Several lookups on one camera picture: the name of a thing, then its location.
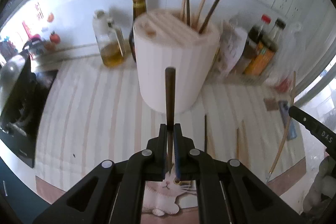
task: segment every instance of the chopstick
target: chopstick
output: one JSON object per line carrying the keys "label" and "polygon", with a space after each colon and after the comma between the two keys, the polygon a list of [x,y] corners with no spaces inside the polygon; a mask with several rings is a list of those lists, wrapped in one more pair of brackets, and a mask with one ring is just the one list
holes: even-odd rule
{"label": "chopstick", "polygon": [[[291,104],[290,104],[290,106],[294,105],[295,81],[296,81],[296,72],[294,71],[294,73],[293,73],[293,88],[292,88],[292,92],[291,92]],[[285,126],[285,130],[283,132],[281,143],[280,143],[279,148],[278,148],[278,153],[277,153],[277,155],[275,157],[275,160],[274,160],[274,162],[272,164],[271,169],[269,170],[268,176],[266,178],[266,182],[269,181],[269,179],[271,178],[271,175],[272,175],[275,167],[277,166],[278,160],[280,158],[281,152],[282,152],[282,150],[284,148],[284,145],[285,145],[285,142],[286,142],[286,139],[287,139],[287,136],[288,136],[289,125],[290,125],[291,119],[292,118],[289,116],[288,120],[287,120],[287,123],[286,123],[286,126]]]}
{"label": "chopstick", "polygon": [[186,0],[187,3],[187,25],[190,26],[190,3],[189,0]]}
{"label": "chopstick", "polygon": [[247,134],[246,134],[246,127],[245,127],[245,122],[244,120],[241,121],[241,133],[244,138],[244,148],[243,148],[243,156],[240,155],[241,162],[247,169],[250,168],[250,159],[249,159],[249,145],[247,142]]}
{"label": "chopstick", "polygon": [[237,127],[237,138],[236,138],[236,159],[239,160],[239,127]]}
{"label": "chopstick", "polygon": [[166,117],[167,117],[167,146],[168,146],[168,171],[171,172],[173,162],[173,134],[174,134],[174,113],[175,113],[175,78],[176,69],[168,67],[165,69],[166,84]]}
{"label": "chopstick", "polygon": [[207,153],[208,150],[208,125],[207,125],[207,115],[204,115],[204,152]]}
{"label": "chopstick", "polygon": [[195,20],[193,21],[193,24],[192,24],[192,27],[193,27],[194,29],[197,28],[198,21],[199,21],[199,19],[200,19],[200,15],[201,15],[201,11],[202,11],[202,9],[203,9],[204,3],[205,3],[205,0],[201,0],[200,4],[199,4],[199,6],[198,6],[198,11],[197,11],[197,14],[196,14],[196,18],[195,18]]}
{"label": "chopstick", "polygon": [[219,1],[220,0],[215,0],[214,1],[213,5],[210,8],[210,11],[208,12],[208,15],[206,16],[201,28],[199,29],[199,32],[198,32],[199,34],[201,34],[205,30],[205,28],[207,27],[207,25],[209,23],[209,20],[210,20],[210,17],[212,16],[214,10],[216,9],[216,6],[218,5]]}
{"label": "chopstick", "polygon": [[182,0],[181,10],[180,10],[180,20],[183,21],[184,18],[184,9],[185,9],[185,0]]}

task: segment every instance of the tomato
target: tomato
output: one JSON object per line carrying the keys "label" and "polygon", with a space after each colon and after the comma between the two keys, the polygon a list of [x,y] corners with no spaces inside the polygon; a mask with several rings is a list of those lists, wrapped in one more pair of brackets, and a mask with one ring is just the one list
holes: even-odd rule
{"label": "tomato", "polygon": [[48,22],[53,22],[54,19],[55,19],[54,14],[53,14],[53,13],[50,13],[50,14],[48,15],[47,21],[48,21]]}
{"label": "tomato", "polygon": [[50,35],[50,41],[55,44],[59,44],[61,42],[61,38],[55,33],[55,31],[53,31]]}
{"label": "tomato", "polygon": [[288,92],[291,84],[292,84],[292,81],[286,78],[274,88],[280,93],[285,93],[285,92]]}

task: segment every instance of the soy sauce bottle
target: soy sauce bottle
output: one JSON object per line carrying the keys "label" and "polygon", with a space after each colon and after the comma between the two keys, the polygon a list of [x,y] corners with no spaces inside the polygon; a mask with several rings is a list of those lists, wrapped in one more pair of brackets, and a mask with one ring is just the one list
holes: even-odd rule
{"label": "soy sauce bottle", "polygon": [[[133,0],[133,24],[134,24],[135,19],[139,15],[141,15],[145,12],[147,12],[146,0]],[[131,52],[132,52],[133,59],[136,62],[137,60],[135,58],[133,24],[132,24],[131,32],[130,32],[129,37],[128,37],[128,41],[129,41],[129,45],[131,47]]]}

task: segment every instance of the stove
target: stove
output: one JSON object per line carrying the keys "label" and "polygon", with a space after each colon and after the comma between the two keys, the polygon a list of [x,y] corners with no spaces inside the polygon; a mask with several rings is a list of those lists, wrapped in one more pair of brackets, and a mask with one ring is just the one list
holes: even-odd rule
{"label": "stove", "polygon": [[37,133],[57,70],[30,74],[25,91],[2,114],[0,139],[24,163],[34,167]]}

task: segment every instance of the screw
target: screw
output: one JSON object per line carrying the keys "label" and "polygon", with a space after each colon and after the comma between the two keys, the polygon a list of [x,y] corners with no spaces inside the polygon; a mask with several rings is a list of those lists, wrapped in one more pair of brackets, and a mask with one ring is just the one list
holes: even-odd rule
{"label": "screw", "polygon": [[196,148],[189,151],[189,153],[193,156],[198,156],[200,154],[200,151]]}
{"label": "screw", "polygon": [[141,152],[141,154],[142,154],[143,156],[145,156],[145,157],[148,157],[148,156],[150,156],[150,155],[152,154],[152,151],[149,150],[149,149],[145,149],[145,150],[143,150],[143,151]]}
{"label": "screw", "polygon": [[240,161],[236,159],[230,160],[230,165],[233,167],[238,167],[240,165]]}
{"label": "screw", "polygon": [[104,160],[102,163],[101,163],[101,166],[103,166],[104,168],[109,168],[112,166],[112,161],[110,160]]}

